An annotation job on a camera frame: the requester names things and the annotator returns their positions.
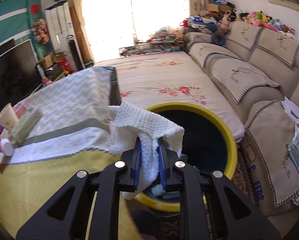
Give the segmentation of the green white drink bottle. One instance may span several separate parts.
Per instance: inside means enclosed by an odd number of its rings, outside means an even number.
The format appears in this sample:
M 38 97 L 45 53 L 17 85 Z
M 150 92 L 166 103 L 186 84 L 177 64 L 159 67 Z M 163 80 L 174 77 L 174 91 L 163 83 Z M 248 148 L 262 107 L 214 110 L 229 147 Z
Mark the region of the green white drink bottle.
M 7 157 L 11 157 L 14 152 L 13 145 L 8 139 L 2 139 L 0 141 L 0 148 L 0 151 Z

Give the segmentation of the white knitted cloth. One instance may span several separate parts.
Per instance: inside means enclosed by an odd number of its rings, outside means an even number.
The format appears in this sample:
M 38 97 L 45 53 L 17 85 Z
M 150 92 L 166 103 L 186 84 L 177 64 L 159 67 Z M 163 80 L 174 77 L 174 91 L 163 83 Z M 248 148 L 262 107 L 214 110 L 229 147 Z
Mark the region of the white knitted cloth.
M 109 106 L 108 117 L 113 126 L 113 145 L 109 152 L 122 155 L 135 146 L 136 139 L 141 142 L 141 167 L 139 185 L 134 193 L 123 192 L 125 199 L 131 200 L 150 186 L 159 173 L 158 140 L 163 138 L 168 149 L 182 151 L 184 128 L 156 113 L 137 107 L 129 102 L 120 106 Z

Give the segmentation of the yellow rimmed trash bin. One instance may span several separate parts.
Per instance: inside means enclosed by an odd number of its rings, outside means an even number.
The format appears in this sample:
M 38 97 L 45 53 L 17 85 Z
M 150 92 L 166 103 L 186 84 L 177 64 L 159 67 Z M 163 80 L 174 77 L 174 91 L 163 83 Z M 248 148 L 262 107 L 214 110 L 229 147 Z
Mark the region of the yellow rimmed trash bin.
M 210 174 L 216 170 L 232 179 L 237 165 L 236 141 L 228 126 L 206 108 L 191 103 L 161 103 L 147 108 L 185 130 L 182 154 L 187 163 Z

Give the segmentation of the patterned tablecloth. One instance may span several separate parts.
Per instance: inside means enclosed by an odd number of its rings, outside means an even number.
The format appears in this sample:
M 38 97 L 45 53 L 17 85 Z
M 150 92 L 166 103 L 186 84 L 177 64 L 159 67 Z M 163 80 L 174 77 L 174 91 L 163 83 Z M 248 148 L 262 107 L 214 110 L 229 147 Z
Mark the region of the patterned tablecloth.
M 78 171 L 117 161 L 109 153 L 111 70 L 90 67 L 25 99 L 42 117 L 11 157 L 0 155 L 0 239 L 18 230 Z

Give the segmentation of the green paper box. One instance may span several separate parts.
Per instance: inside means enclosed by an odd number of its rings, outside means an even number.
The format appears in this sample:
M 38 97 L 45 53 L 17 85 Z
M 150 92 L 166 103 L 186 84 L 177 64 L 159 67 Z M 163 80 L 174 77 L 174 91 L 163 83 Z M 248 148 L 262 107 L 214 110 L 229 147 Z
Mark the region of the green paper box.
M 11 130 L 11 136 L 18 145 L 22 145 L 30 131 L 42 117 L 40 109 L 36 106 L 29 107 Z

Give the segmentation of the cream paper cup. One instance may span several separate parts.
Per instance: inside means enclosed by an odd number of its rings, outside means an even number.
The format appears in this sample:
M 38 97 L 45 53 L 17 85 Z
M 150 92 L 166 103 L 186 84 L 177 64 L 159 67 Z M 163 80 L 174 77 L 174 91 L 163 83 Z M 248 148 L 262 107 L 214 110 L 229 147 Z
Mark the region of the cream paper cup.
M 0 125 L 10 132 L 18 121 L 11 103 L 8 103 L 0 112 Z

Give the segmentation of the pink strawberry milk carton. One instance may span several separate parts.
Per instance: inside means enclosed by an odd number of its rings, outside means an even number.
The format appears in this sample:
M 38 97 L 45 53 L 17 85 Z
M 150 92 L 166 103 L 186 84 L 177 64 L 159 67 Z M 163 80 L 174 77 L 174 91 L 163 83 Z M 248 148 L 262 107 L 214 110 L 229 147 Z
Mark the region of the pink strawberry milk carton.
M 14 112 L 18 119 L 20 119 L 27 111 L 26 103 L 19 102 L 15 106 L 13 106 Z

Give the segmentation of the beige sofa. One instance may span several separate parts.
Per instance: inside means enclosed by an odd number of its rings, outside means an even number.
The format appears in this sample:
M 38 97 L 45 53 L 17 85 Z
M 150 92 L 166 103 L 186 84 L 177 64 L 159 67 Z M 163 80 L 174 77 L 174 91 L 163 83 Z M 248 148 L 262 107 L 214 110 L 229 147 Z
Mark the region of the beige sofa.
M 288 148 L 299 128 L 299 43 L 241 21 L 218 37 L 190 32 L 185 48 L 245 126 L 242 148 L 260 210 L 294 210 L 299 172 Z

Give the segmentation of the black television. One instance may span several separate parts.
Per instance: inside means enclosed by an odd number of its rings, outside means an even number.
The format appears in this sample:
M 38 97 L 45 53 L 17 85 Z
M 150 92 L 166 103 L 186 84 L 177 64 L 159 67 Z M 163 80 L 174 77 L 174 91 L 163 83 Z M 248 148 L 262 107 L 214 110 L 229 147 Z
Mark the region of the black television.
M 26 40 L 0 55 L 0 112 L 28 97 L 39 85 L 41 77 L 31 40 Z

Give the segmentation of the floral bed sheet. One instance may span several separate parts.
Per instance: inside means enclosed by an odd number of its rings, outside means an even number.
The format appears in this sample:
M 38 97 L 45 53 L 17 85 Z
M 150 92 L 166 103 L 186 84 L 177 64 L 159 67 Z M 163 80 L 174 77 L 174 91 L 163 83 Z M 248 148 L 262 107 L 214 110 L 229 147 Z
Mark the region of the floral bed sheet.
M 234 139 L 243 139 L 245 129 L 226 97 L 185 52 L 121 57 L 98 62 L 116 70 L 122 101 L 140 108 L 161 103 L 192 103 L 220 117 Z

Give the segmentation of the black tower fan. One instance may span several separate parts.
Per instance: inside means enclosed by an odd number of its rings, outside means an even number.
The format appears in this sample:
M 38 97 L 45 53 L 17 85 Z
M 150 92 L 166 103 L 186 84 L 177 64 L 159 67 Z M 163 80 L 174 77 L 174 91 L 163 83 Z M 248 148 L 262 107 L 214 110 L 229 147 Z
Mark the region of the black tower fan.
M 73 35 L 68 35 L 66 37 L 66 40 L 68 42 L 68 46 L 69 46 L 71 55 L 74 59 L 77 70 L 78 71 L 83 70 L 84 69 L 84 63 L 82 61 L 82 57 L 81 57 L 81 54 L 79 52 L 79 48 L 76 45 L 75 37 Z

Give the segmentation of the artificial flower bouquet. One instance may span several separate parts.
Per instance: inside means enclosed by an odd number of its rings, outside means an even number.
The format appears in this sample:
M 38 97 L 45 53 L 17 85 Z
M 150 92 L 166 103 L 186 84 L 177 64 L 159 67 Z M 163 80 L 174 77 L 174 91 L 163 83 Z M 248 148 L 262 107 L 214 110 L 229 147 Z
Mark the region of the artificial flower bouquet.
M 31 28 L 32 34 L 37 42 L 47 44 L 50 41 L 47 21 L 43 18 L 36 18 Z

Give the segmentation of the pile of plush toys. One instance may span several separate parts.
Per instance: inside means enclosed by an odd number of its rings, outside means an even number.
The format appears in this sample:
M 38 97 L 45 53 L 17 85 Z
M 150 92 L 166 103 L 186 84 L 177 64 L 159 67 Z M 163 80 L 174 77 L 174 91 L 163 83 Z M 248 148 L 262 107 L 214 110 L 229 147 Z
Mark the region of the pile of plush toys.
M 279 19 L 274 19 L 272 16 L 266 15 L 263 11 L 254 11 L 251 13 L 239 12 L 237 17 L 245 23 L 279 32 L 293 40 L 296 39 L 296 31 L 293 28 L 281 23 Z

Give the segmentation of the sheer window curtains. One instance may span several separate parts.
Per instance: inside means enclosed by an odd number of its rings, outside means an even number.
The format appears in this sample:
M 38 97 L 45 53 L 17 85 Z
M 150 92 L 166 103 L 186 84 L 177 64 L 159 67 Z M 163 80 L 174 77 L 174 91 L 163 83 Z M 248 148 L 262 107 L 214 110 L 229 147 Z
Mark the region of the sheer window curtains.
M 115 59 L 121 47 L 146 41 L 167 28 L 179 33 L 179 24 L 201 15 L 205 0 L 69 0 L 81 23 L 87 50 L 95 62 Z

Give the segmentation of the cardboard boxes stack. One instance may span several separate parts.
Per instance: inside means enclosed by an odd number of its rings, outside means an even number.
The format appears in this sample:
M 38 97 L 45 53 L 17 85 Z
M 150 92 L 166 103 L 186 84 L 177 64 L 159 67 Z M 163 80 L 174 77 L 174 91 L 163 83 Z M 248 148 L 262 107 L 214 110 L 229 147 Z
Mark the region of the cardboard boxes stack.
M 232 12 L 235 5 L 227 0 L 208 0 L 207 10 L 211 13 L 224 14 L 226 11 Z

